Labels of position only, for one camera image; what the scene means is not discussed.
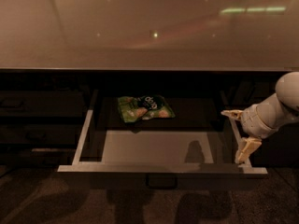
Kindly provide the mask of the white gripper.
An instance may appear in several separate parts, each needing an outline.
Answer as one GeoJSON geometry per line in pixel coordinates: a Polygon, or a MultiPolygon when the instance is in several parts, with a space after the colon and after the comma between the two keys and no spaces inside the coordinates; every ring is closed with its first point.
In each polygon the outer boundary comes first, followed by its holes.
{"type": "Polygon", "coordinates": [[[249,135],[241,138],[241,146],[235,153],[235,162],[238,164],[244,163],[261,146],[261,139],[278,131],[278,128],[271,128],[261,120],[257,113],[257,105],[251,105],[243,111],[222,110],[221,114],[229,119],[240,120],[243,131],[249,135]]]}

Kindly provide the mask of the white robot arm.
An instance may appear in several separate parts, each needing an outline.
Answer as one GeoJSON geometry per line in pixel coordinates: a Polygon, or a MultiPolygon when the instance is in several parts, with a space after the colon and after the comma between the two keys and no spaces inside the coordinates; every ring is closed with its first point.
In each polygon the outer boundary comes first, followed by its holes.
{"type": "Polygon", "coordinates": [[[263,139],[280,127],[299,121],[299,72],[290,72],[276,83],[275,93],[244,110],[223,110],[223,116],[240,122],[248,137],[235,154],[235,162],[244,163],[262,144],[263,139]]]}

